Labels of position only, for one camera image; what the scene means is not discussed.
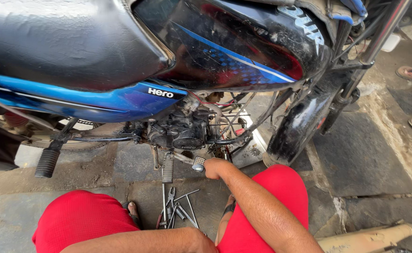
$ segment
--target chain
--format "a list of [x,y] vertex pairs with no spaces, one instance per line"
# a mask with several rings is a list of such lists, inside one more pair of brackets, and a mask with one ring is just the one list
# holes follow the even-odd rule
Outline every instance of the chain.
[[85,125],[90,125],[90,126],[93,126],[93,125],[94,125],[93,122],[85,121],[85,120],[82,120],[82,119],[79,119],[77,123],[85,124]]

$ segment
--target side panel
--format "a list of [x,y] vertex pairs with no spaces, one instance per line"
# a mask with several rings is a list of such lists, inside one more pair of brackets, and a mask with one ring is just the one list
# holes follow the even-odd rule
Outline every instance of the side panel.
[[187,95],[149,82],[109,92],[88,92],[0,76],[0,102],[23,109],[113,123],[151,117]]
[[143,0],[132,9],[176,56],[175,67],[154,78],[187,89],[285,89],[326,67],[331,52],[319,22],[300,8]]

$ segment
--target red shorts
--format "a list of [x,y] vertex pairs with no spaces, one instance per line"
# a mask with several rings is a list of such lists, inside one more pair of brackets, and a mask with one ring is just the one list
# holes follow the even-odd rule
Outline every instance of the red shorts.
[[[278,198],[308,228],[306,187],[293,169],[273,165],[253,180]],[[128,211],[116,199],[75,190],[48,205],[32,240],[37,253],[59,253],[77,242],[137,230]],[[218,249],[222,253],[274,252],[245,218],[239,205],[236,205]]]

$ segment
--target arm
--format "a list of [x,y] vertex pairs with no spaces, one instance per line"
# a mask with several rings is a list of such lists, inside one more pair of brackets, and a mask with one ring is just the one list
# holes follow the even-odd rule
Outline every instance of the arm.
[[214,243],[192,227],[133,231],[72,244],[61,253],[218,253]]
[[222,178],[250,224],[276,252],[323,252],[312,235],[269,191],[233,164],[218,158],[205,161],[206,176]]

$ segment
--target red spring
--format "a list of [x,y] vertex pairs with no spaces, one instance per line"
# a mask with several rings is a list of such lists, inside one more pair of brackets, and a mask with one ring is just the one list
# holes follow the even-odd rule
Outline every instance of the red spring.
[[6,112],[3,117],[11,127],[23,127],[28,123],[27,118],[19,116],[13,112]]

